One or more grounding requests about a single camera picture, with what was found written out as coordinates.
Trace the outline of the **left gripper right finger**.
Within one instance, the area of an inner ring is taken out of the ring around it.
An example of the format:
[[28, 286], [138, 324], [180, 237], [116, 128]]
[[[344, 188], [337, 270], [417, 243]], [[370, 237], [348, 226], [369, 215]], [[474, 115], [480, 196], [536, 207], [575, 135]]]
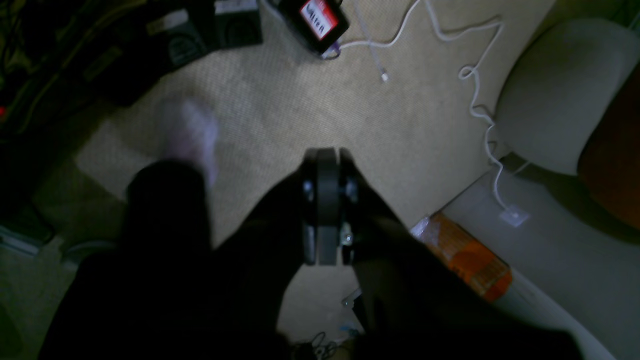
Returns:
[[317, 151], [317, 263], [352, 267], [365, 333], [354, 360], [580, 360], [567, 332], [487, 303], [418, 242], [345, 148]]

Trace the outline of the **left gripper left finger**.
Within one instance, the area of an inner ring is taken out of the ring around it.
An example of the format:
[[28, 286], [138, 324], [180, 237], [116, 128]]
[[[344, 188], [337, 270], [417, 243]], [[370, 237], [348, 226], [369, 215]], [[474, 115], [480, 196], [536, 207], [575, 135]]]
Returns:
[[212, 249], [206, 268], [142, 278], [119, 249], [87, 256], [59, 304], [42, 360], [220, 359], [261, 352], [286, 357], [277, 332], [284, 293], [303, 264], [297, 172], [283, 178], [237, 231]]

